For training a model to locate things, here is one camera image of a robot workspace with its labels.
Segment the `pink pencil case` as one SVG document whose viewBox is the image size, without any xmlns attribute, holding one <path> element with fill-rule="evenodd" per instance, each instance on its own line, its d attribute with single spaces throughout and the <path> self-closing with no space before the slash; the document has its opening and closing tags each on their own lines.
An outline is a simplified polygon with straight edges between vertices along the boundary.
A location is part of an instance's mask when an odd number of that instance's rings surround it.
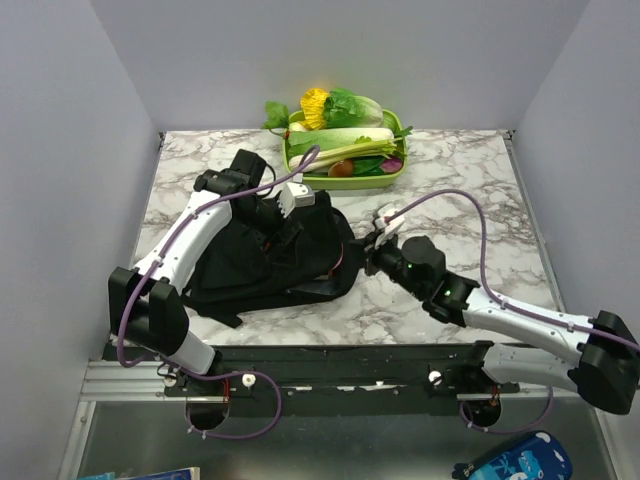
<svg viewBox="0 0 640 480">
<path fill-rule="evenodd" d="M 328 272 L 329 276 L 333 276 L 334 274 L 337 273 L 339 267 L 341 266 L 341 264 L 342 264 L 342 262 L 344 260 L 344 251 L 345 251 L 344 244 L 341 244 L 340 247 L 341 247 L 340 256 L 339 256 L 337 262 L 335 263 L 335 265 Z"/>
</svg>

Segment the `black student backpack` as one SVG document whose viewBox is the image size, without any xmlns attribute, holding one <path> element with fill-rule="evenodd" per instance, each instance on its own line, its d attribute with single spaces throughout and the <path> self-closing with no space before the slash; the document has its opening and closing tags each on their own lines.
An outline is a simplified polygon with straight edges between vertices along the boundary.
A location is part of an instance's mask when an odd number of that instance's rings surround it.
<svg viewBox="0 0 640 480">
<path fill-rule="evenodd" d="M 256 240 L 250 220 L 233 218 L 209 243 L 183 291 L 184 305 L 232 328 L 245 312 L 332 301 L 354 286 L 362 246 L 324 191 L 291 214 L 304 230 L 292 240 Z M 328 272 L 340 256 L 336 274 Z"/>
</svg>

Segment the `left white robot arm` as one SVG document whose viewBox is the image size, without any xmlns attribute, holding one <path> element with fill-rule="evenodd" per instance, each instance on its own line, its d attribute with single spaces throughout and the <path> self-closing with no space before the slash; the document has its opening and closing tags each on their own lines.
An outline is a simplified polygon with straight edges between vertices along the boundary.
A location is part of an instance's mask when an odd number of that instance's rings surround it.
<svg viewBox="0 0 640 480">
<path fill-rule="evenodd" d="M 220 387 L 222 355 L 191 331 L 182 293 L 197 261 L 232 218 L 245 215 L 262 226 L 277 225 L 314 204 L 300 169 L 264 185 L 265 167 L 259 155 L 239 150 L 230 167 L 199 175 L 187 206 L 162 240 L 133 268 L 118 267 L 110 275 L 110 329 L 123 367 L 140 362 L 125 355 L 124 343 L 130 341 L 181 368 L 197 393 L 209 395 Z M 266 204 L 260 194 L 273 185 L 282 190 L 274 204 Z"/>
</svg>

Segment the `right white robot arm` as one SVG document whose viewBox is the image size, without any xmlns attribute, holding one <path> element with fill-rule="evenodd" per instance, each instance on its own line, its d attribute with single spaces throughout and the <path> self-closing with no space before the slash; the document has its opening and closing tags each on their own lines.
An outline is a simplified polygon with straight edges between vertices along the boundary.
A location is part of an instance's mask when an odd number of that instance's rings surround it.
<svg viewBox="0 0 640 480">
<path fill-rule="evenodd" d="M 464 362 L 460 379 L 480 392 L 494 382 L 530 383 L 577 393 L 605 412 L 630 412 L 639 384 L 639 345 L 620 316 L 573 315 L 535 307 L 485 289 L 446 267 L 426 236 L 362 240 L 367 274 L 382 272 L 444 323 L 487 330 L 520 341 L 493 344 Z"/>
</svg>

